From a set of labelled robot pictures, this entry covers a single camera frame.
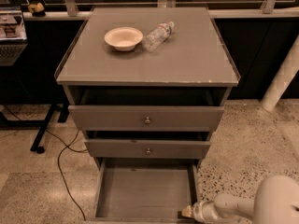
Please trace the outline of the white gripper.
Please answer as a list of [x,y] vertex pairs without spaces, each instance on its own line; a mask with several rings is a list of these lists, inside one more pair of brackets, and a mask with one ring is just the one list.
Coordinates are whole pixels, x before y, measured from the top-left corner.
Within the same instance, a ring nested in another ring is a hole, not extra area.
[[187,218],[194,218],[202,223],[216,223],[219,221],[219,214],[213,202],[199,202],[193,206],[186,206],[182,209],[181,215]]

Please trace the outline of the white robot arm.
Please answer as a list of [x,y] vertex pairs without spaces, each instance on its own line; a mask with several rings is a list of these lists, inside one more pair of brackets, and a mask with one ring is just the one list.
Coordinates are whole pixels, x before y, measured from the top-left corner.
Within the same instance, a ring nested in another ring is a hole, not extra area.
[[285,175],[272,175],[259,185],[254,199],[220,193],[213,201],[182,209],[184,217],[204,224],[299,224],[299,184]]

